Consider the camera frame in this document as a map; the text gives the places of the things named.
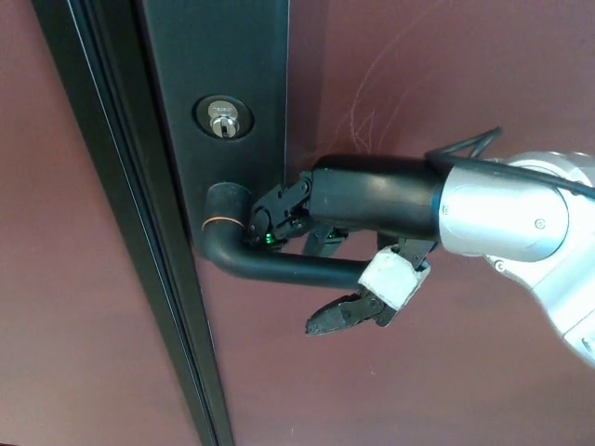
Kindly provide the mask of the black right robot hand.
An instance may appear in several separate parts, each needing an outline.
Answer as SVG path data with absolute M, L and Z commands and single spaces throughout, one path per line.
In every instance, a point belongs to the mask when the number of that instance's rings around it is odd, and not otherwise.
M 275 255 L 271 281 L 347 290 L 307 319 L 306 335 L 385 327 L 430 273 L 443 183 L 421 160 L 326 157 L 247 202 L 245 241 Z

